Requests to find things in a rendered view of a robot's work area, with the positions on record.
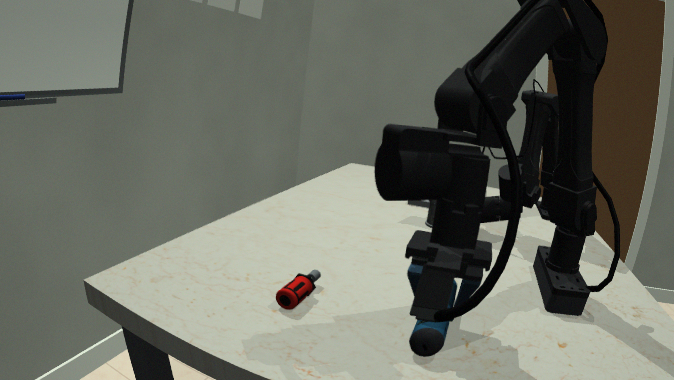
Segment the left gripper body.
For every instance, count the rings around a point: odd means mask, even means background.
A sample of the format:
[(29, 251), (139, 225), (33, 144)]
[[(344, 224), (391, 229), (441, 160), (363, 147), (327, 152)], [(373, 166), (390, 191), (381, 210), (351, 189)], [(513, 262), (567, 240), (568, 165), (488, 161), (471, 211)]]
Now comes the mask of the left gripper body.
[(447, 309), (454, 278), (480, 282), (482, 268), (490, 270), (492, 243), (477, 240), (483, 207), (460, 212), (453, 201), (436, 201), (432, 232), (416, 230), (406, 247), (405, 258), (423, 266), (413, 306)]

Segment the dark grey cylinder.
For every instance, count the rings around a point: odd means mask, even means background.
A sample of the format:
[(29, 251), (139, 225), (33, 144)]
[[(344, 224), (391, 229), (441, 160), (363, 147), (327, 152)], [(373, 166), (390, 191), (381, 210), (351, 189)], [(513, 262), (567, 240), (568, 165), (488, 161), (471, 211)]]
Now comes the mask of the dark grey cylinder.
[(428, 209), (428, 215), (427, 215), (427, 220), (425, 221), (425, 225), (430, 227), (430, 228), (432, 228), (432, 226), (433, 226), (435, 208), (436, 208), (436, 201), (429, 201), (429, 209)]

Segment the dark blue nut driver barrel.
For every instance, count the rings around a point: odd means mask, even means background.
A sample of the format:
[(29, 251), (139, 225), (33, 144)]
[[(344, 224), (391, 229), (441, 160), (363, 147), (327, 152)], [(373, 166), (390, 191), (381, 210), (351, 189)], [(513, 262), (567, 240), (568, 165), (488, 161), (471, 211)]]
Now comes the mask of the dark blue nut driver barrel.
[[(454, 280), (448, 308), (452, 308), (454, 305), (456, 291), (457, 283)], [(450, 320), (438, 323), (417, 320), (409, 339), (411, 350), (423, 357), (432, 356), (439, 352), (444, 345), (449, 322)]]

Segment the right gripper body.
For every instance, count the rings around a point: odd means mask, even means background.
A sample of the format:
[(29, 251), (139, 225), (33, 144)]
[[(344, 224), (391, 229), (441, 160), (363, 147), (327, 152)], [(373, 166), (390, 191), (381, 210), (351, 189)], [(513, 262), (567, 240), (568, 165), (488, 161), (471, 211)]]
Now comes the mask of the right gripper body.
[(496, 214), (500, 214), (496, 205), (499, 205), (499, 196), (485, 197), (481, 223), (500, 221), (500, 215), (496, 216)]

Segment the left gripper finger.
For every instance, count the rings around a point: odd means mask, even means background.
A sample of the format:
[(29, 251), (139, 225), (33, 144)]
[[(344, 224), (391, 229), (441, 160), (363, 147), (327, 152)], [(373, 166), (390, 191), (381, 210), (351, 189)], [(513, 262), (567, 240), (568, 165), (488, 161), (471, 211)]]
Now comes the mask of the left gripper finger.
[(417, 289), (417, 284), (420, 280), (421, 272), (422, 272), (423, 266), (422, 265), (416, 265), (416, 264), (410, 264), (408, 271), (407, 271), (407, 276), (413, 291), (413, 294), (415, 296), (416, 289)]
[[(464, 286), (462, 286), (463, 283), (464, 283)], [(462, 279), (462, 282), (461, 282), (461, 285), (460, 285), (460, 289), (459, 289), (454, 307), (461, 304), (466, 299), (470, 298), (471, 295), (479, 288), (480, 284), (481, 284), (481, 281), (476, 282), (476, 281), (469, 281), (469, 280)], [(462, 292), (460, 292), (461, 287), (462, 287)], [(459, 296), (459, 294), (460, 294), (460, 296)]]

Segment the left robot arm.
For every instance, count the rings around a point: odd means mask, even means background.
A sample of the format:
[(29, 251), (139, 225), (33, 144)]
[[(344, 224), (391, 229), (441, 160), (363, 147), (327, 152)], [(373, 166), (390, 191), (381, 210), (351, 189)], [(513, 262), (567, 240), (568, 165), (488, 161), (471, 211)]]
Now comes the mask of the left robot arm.
[[(596, 64), (601, 64), (606, 47), (605, 29), (583, 0), (536, 0), (474, 71), (507, 129), (525, 80), (547, 52), (552, 60), (558, 93), (558, 153), (547, 211), (557, 226), (551, 247), (538, 246), (537, 253), (551, 292), (560, 296), (587, 299), (590, 294), (579, 260), (597, 220), (593, 92)], [(384, 200), (444, 197), (455, 202), (454, 210), (460, 212), (465, 204), (484, 204), (490, 159), (478, 146), (502, 149), (502, 144), (464, 72), (471, 60), (437, 89), (438, 128), (384, 127), (375, 160), (376, 187)]]

